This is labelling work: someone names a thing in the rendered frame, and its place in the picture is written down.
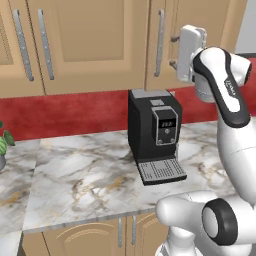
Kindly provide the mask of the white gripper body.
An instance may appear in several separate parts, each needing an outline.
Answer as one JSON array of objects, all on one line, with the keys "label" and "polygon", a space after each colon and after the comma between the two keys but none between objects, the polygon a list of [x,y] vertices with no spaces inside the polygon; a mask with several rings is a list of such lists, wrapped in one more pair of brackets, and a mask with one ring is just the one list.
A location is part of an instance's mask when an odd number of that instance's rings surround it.
[{"label": "white gripper body", "polygon": [[180,29],[176,75],[182,82],[192,83],[192,60],[195,53],[203,48],[203,29],[185,25]]}]

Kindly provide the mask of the tan base cabinet door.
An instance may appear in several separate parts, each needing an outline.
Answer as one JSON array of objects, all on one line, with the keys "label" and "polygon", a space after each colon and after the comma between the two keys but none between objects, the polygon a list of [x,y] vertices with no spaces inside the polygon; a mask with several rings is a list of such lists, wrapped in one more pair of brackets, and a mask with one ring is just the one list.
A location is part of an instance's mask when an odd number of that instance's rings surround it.
[{"label": "tan base cabinet door", "polygon": [[132,216],[126,218],[125,256],[155,256],[165,241],[168,227],[161,224],[154,212],[136,215],[136,244],[132,245]]},{"label": "tan base cabinet door", "polygon": [[122,225],[122,248],[118,219],[45,231],[43,237],[50,256],[125,256],[125,218]]}]

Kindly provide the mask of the black coffee machine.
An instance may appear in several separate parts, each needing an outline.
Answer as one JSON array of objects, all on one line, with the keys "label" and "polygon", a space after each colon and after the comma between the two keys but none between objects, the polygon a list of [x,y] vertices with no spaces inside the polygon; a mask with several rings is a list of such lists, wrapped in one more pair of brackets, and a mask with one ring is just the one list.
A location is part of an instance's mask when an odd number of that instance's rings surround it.
[{"label": "black coffee machine", "polygon": [[128,91],[128,143],[145,186],[185,180],[177,160],[182,106],[167,90]]}]

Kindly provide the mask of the green potted plant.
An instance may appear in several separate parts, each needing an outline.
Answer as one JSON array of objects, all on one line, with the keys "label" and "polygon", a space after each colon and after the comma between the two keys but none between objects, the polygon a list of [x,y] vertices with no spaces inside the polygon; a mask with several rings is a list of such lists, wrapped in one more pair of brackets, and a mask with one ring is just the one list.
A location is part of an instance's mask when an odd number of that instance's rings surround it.
[{"label": "green potted plant", "polygon": [[5,155],[7,153],[8,146],[14,146],[15,141],[13,135],[8,131],[4,130],[0,134],[0,171],[2,171],[6,165]]}]

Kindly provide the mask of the tan wall cabinet door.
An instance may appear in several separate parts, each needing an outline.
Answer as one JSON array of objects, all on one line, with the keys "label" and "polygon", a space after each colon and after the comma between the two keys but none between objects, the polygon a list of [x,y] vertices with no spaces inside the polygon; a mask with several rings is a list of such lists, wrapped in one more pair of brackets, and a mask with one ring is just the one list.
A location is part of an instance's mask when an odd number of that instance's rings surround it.
[{"label": "tan wall cabinet door", "polygon": [[[28,0],[48,95],[144,85],[149,0]],[[49,79],[38,9],[43,9],[54,80]]]},{"label": "tan wall cabinet door", "polygon": [[[207,31],[207,46],[219,46],[234,53],[248,0],[151,0],[146,65],[146,90],[185,87],[176,79],[169,61],[177,61],[178,37],[184,25],[202,27]],[[165,10],[164,42],[161,71],[154,76],[160,9]]]},{"label": "tan wall cabinet door", "polygon": [[[34,81],[29,81],[25,72],[13,17],[14,9],[20,12]],[[0,98],[44,94],[28,0],[0,0]]]}]

